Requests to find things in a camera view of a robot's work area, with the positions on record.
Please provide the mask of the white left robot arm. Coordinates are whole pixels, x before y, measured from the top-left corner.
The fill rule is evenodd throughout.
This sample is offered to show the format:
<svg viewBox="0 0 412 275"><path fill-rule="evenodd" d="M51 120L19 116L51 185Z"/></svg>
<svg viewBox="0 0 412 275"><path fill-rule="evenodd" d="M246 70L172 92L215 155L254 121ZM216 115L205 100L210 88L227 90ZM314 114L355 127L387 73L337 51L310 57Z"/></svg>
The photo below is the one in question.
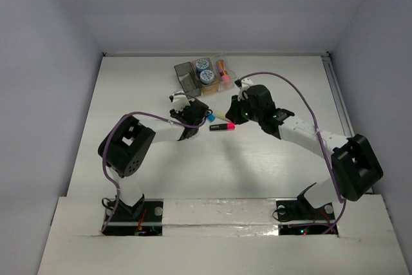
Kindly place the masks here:
<svg viewBox="0 0 412 275"><path fill-rule="evenodd" d="M196 97L182 92L169 96L172 108L167 118L146 112L130 112L115 124L98 147L105 177L115 185L115 200L105 205L128 220L142 214L144 194L127 179L137 172L152 144L192 138L213 114Z"/></svg>

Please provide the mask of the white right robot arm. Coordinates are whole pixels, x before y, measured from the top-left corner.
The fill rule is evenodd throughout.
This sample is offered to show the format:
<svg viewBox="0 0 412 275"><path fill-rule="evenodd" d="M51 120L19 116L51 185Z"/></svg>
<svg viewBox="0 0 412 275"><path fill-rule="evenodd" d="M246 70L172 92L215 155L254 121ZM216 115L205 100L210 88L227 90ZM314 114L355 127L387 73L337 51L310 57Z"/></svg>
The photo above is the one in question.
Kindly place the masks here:
<svg viewBox="0 0 412 275"><path fill-rule="evenodd" d="M346 137L319 129L293 112L276 107L266 86L242 80L232 98L232 121L257 123L268 135L300 146L324 159L329 177L309 185L298 197L297 213L311 218L331 202L356 202L382 177L383 170L368 139L360 134Z"/></svg>

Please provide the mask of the black blue highlighter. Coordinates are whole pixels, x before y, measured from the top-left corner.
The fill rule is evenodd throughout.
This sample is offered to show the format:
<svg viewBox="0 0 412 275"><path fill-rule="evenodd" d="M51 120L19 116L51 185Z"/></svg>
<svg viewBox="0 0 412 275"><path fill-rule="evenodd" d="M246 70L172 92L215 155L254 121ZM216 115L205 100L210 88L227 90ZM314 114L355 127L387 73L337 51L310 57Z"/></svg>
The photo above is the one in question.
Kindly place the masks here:
<svg viewBox="0 0 412 275"><path fill-rule="evenodd" d="M215 119L216 119L216 117L215 117L212 113L207 116L207 120L208 120L209 122L214 122Z"/></svg>

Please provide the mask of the blue white round jar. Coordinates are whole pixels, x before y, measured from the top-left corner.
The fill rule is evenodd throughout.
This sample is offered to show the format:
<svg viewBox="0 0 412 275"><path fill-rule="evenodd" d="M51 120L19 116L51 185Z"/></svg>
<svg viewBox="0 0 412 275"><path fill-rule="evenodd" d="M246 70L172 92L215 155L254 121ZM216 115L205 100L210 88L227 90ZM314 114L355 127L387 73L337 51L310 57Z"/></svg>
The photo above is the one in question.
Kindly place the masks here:
<svg viewBox="0 0 412 275"><path fill-rule="evenodd" d="M203 85L209 85L214 82L214 72L212 70L202 70L199 74L199 80Z"/></svg>

